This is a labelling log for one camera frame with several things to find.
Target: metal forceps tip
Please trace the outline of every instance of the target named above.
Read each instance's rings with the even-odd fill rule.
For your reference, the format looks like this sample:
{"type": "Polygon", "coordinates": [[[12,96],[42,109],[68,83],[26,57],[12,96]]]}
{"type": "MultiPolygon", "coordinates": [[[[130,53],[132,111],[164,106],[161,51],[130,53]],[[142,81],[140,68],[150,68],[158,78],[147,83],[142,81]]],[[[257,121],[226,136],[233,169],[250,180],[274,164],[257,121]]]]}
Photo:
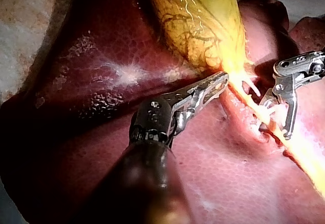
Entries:
{"type": "Polygon", "coordinates": [[[217,72],[175,92],[162,94],[161,97],[171,105],[173,116],[176,119],[175,135],[185,130],[190,119],[213,99],[218,98],[228,86],[228,82],[228,73],[217,72]]]}

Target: yellow tubular structure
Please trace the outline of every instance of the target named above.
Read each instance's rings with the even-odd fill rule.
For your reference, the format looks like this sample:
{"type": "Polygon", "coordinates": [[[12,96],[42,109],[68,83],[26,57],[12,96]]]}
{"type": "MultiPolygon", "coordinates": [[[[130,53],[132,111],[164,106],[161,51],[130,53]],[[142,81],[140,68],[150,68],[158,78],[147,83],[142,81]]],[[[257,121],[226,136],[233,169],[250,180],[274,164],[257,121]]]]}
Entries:
{"type": "Polygon", "coordinates": [[[258,89],[244,69],[251,63],[245,52],[245,29],[236,0],[152,0],[168,45],[200,71],[213,68],[229,74],[229,85],[293,155],[316,190],[325,198],[325,166],[317,161],[308,142],[283,138],[267,108],[257,105],[243,90],[246,82],[258,89]]]}

